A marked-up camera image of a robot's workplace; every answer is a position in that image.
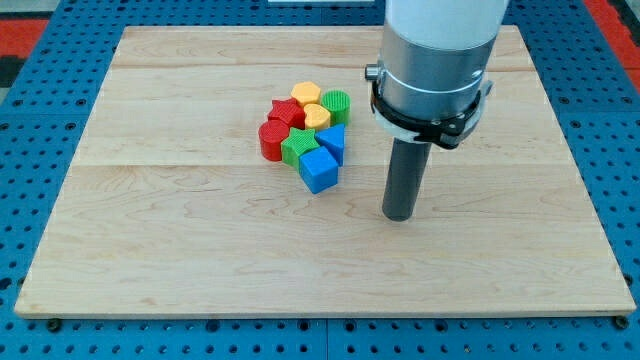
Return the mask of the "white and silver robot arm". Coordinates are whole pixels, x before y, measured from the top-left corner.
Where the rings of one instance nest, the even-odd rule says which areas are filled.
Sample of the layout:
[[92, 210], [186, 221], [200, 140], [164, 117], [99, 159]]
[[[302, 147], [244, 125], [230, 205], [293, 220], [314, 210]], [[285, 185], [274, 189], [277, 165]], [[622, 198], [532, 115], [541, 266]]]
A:
[[395, 139], [454, 149], [491, 90], [484, 73], [508, 0], [388, 0], [371, 108]]

